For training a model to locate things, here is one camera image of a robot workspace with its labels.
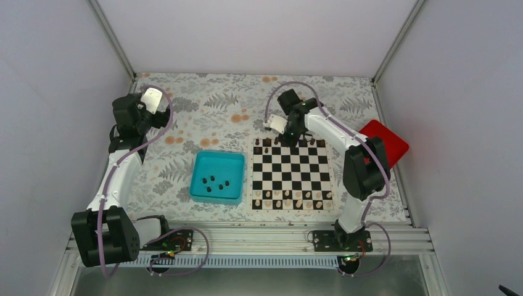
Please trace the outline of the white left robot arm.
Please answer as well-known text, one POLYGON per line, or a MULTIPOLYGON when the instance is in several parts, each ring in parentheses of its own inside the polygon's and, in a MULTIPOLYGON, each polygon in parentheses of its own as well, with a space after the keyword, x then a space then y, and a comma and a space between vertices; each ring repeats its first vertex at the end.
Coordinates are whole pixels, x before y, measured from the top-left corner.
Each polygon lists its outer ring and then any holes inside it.
POLYGON ((171 232, 160 222, 134 224, 126 213, 134 179, 145 161, 151 128, 163 135, 172 122, 169 107, 159 110, 164 95, 147 88, 112 102, 115 124, 109 133, 106 172, 86 210, 76 212, 71 227, 81 261, 86 267, 133 261, 147 241, 162 250, 171 243, 171 232))

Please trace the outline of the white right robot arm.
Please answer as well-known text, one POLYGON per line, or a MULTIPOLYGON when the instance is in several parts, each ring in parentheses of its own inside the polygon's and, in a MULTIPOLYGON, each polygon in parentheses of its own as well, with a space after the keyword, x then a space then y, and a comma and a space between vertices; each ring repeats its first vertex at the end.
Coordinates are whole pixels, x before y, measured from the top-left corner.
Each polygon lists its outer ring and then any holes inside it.
POLYGON ((306 132, 325 140, 343 156, 342 183, 351 195, 334 223, 334 243, 342 251, 354 247, 363 234, 365 217, 380 191, 390 191, 390 167, 383 140, 369 138, 338 120, 316 98, 300 100, 290 89, 277 102, 286 118, 269 117, 269 127, 279 132, 279 140, 294 147, 306 132))

